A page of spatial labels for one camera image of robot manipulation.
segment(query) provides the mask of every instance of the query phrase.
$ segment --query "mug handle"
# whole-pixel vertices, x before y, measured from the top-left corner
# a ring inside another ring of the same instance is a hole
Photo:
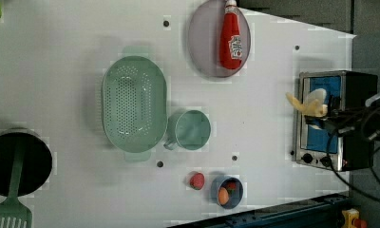
[[[176,147],[178,147],[178,143],[175,140],[167,140],[166,143],[163,145],[168,150],[174,150]]]

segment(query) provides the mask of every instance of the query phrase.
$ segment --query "ketchup bottle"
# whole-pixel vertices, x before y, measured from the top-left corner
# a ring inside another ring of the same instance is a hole
[[[219,45],[219,61],[227,69],[237,69],[241,64],[242,48],[237,11],[237,1],[227,0]]]

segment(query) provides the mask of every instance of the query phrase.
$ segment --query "green colander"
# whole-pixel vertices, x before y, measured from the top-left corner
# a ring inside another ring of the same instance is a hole
[[[161,70],[140,56],[124,57],[104,76],[103,125],[129,162],[142,162],[167,127],[166,81]]]

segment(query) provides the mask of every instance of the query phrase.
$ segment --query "red cap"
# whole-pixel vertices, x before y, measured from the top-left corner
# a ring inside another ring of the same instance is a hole
[[[356,228],[368,228],[368,224],[366,223],[366,221],[359,218],[354,219],[352,224],[356,226]]]

